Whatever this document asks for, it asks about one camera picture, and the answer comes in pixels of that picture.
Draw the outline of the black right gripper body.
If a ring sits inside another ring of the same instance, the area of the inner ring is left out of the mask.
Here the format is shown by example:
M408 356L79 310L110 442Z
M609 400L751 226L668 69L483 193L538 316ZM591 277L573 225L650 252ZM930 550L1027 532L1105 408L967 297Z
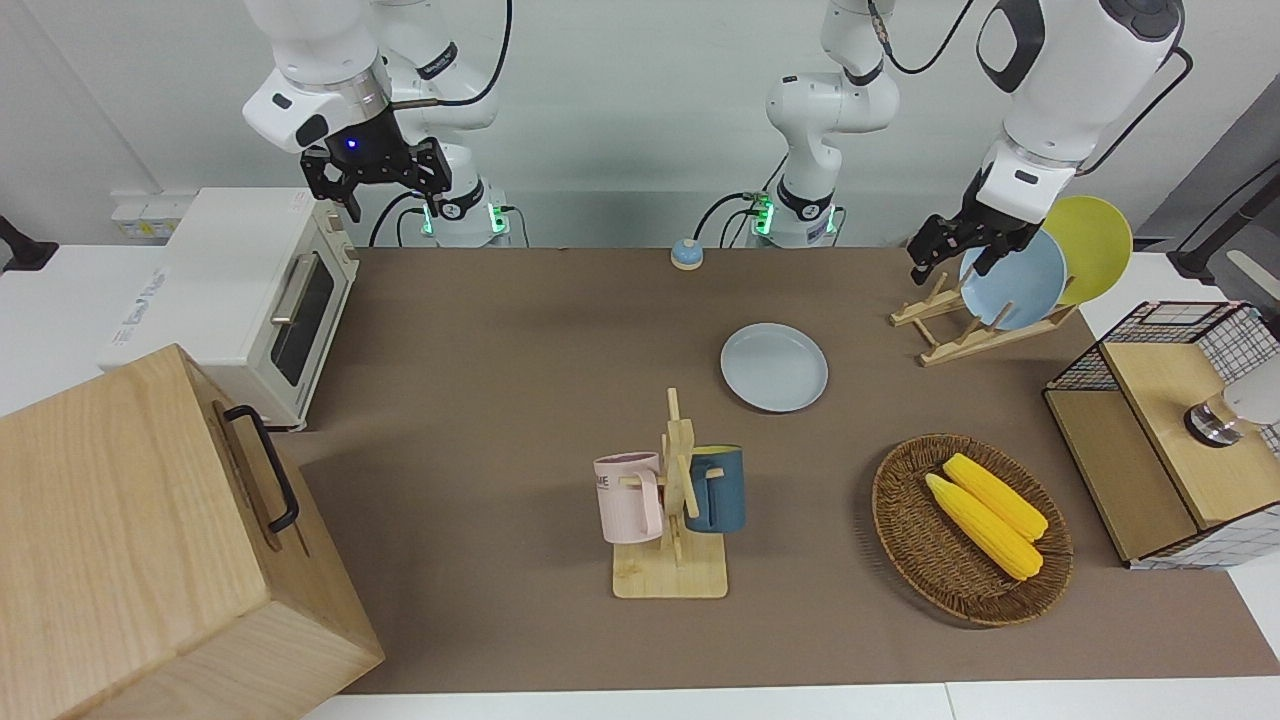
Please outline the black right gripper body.
M453 188L451 164L434 136L415 145L334 136L324 147L305 149L300 167L314 196L334 202L353 202L361 184L399 184L424 197Z

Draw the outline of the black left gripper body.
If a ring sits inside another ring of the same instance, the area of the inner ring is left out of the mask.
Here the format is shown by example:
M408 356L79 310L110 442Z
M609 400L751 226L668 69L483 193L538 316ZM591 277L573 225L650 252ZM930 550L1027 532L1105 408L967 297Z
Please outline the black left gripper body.
M1023 220L978 200L988 174L974 174L955 215L931 214L925 219L925 259L950 259L969 249L979 249L980 259L1002 259L1030 242L1039 222Z

